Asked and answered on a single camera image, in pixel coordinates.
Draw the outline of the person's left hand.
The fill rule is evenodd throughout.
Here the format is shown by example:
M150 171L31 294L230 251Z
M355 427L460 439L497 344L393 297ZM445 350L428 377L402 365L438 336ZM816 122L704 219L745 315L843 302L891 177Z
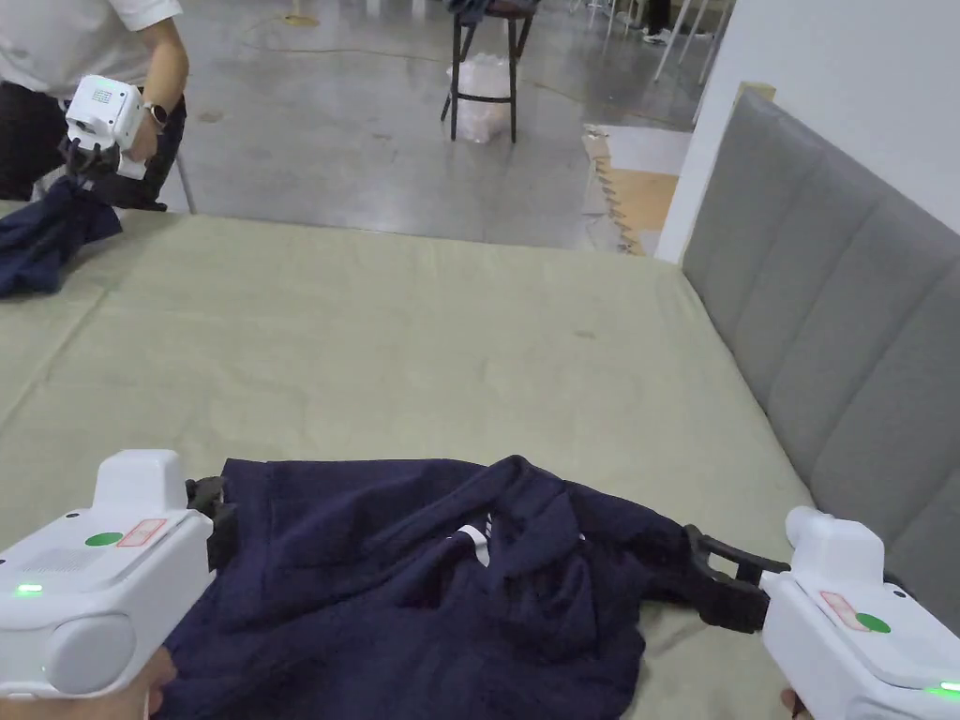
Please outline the person's left hand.
M138 677L143 684L143 690L139 695L134 694L134 698L142 700L142 709L135 711L133 718L154 719L163 705L167 686L176 676L177 671L170 653L166 648L160 648Z

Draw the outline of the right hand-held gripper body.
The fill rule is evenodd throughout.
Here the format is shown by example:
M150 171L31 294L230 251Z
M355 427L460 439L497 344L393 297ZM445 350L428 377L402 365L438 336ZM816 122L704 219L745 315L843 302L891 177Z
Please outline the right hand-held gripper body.
M696 573L699 617L759 634L816 719L955 719L959 641L896 579L862 523L810 507L786 519L789 571L745 592Z

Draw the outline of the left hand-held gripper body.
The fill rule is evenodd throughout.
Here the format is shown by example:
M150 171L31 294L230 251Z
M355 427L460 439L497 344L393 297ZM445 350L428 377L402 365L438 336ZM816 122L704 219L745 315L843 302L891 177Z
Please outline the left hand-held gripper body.
M131 449L99 465L91 505L1 554L1 695L95 698L123 689L238 549L217 514L187 508L181 458Z

